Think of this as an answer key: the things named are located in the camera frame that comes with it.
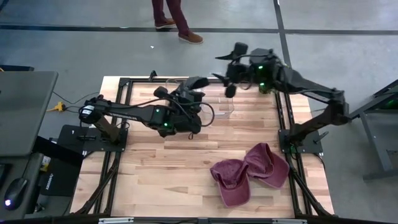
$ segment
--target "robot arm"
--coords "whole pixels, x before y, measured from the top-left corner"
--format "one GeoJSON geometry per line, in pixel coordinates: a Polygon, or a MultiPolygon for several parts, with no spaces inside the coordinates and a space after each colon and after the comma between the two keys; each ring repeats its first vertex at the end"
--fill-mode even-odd
{"type": "Polygon", "coordinates": [[[79,118],[84,123],[94,124],[105,138],[115,144],[119,141],[120,129],[110,124],[104,116],[141,122],[158,131],[163,138],[176,133],[197,134],[202,127],[198,113],[205,94],[193,90],[207,85],[207,78],[188,78],[171,94],[160,86],[154,92],[158,99],[132,106],[104,100],[100,95],[85,102],[79,110],[79,118]],[[142,106],[159,100],[167,100],[169,104],[142,106]]]}
{"type": "Polygon", "coordinates": [[[324,112],[303,124],[294,124],[290,129],[289,141],[300,144],[307,134],[326,125],[342,125],[349,121],[348,104],[345,102],[344,91],[331,89],[307,80],[298,71],[285,65],[272,49],[255,49],[246,55],[248,46],[236,43],[231,54],[218,57],[230,60],[226,76],[213,74],[226,87],[225,95],[232,98],[236,92],[236,84],[259,84],[262,92],[277,90],[288,94],[303,94],[314,100],[326,103],[324,112]],[[249,57],[249,65],[240,62],[243,57],[249,57]]]}

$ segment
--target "wooden table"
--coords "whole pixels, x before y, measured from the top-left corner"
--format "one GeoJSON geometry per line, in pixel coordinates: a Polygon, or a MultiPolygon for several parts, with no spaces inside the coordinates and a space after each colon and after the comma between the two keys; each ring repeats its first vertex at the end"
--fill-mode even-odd
{"type": "MultiPolygon", "coordinates": [[[[116,99],[119,78],[104,77],[101,94],[105,99],[116,99]]],[[[153,91],[158,86],[158,83],[134,84],[131,104],[154,99],[153,91]]],[[[206,101],[216,111],[227,109],[221,85],[212,84],[205,88],[205,93],[206,101]]],[[[296,122],[302,123],[311,118],[306,97],[292,95],[291,101],[296,122]]],[[[277,190],[251,180],[252,196],[247,204],[236,208],[225,208],[223,205],[209,171],[214,163],[223,159],[242,159],[259,142],[267,142],[272,151],[283,156],[277,140],[280,127],[274,94],[259,94],[257,88],[239,89],[233,104],[234,111],[229,119],[216,119],[210,127],[202,128],[193,140],[188,140],[188,134],[164,139],[141,123],[129,122],[131,127],[119,167],[112,215],[293,217],[288,181],[281,190],[277,190]]],[[[95,152],[83,162],[71,212],[78,210],[97,187],[103,157],[103,152],[95,152]]],[[[326,210],[333,213],[325,172],[319,158],[311,154],[303,154],[302,158],[308,187],[326,210]]],[[[300,208],[304,211],[300,190],[298,194],[300,208]]],[[[104,194],[102,209],[106,196],[107,193],[104,194]]]]}

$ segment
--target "person's leg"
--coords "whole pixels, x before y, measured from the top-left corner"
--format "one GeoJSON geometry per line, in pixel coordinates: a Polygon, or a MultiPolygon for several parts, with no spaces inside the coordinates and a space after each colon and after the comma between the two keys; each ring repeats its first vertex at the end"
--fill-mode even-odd
{"type": "Polygon", "coordinates": [[[155,24],[165,23],[166,17],[163,12],[163,0],[152,0],[152,7],[154,9],[155,24]]]}
{"type": "Polygon", "coordinates": [[[181,10],[181,0],[166,0],[170,13],[178,28],[178,36],[192,44],[200,44],[203,38],[189,30],[187,20],[181,10]]]}
{"type": "Polygon", "coordinates": [[[164,16],[163,0],[152,0],[152,7],[154,9],[154,19],[156,29],[174,27],[175,22],[164,16]]]}
{"type": "Polygon", "coordinates": [[[170,14],[172,15],[173,20],[177,25],[178,33],[181,35],[188,35],[189,27],[187,20],[185,19],[185,16],[181,10],[181,0],[166,0],[166,1],[170,10],[170,14]]]}

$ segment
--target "sneaker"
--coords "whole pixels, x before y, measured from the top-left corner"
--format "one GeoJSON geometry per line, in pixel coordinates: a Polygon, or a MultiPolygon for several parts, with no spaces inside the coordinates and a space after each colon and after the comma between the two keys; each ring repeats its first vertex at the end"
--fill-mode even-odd
{"type": "Polygon", "coordinates": [[[189,32],[188,35],[178,35],[180,40],[184,40],[190,44],[201,44],[203,43],[203,37],[198,34],[194,34],[193,32],[189,32]]]}
{"type": "Polygon", "coordinates": [[[175,22],[173,19],[166,19],[166,22],[163,24],[155,24],[156,29],[163,29],[163,28],[174,28],[175,22]]]}

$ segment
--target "maroon cap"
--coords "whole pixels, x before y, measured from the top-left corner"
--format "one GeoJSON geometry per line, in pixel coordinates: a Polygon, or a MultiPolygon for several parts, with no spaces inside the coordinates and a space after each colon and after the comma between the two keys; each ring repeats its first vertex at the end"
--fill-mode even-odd
{"type": "Polygon", "coordinates": [[[210,172],[217,181],[221,198],[228,208],[243,205],[250,199],[248,164],[239,159],[217,162],[210,172]]]}
{"type": "Polygon", "coordinates": [[[248,175],[271,187],[281,188],[289,174],[288,163],[271,152],[267,143],[254,146],[244,157],[249,164],[248,175]]]}

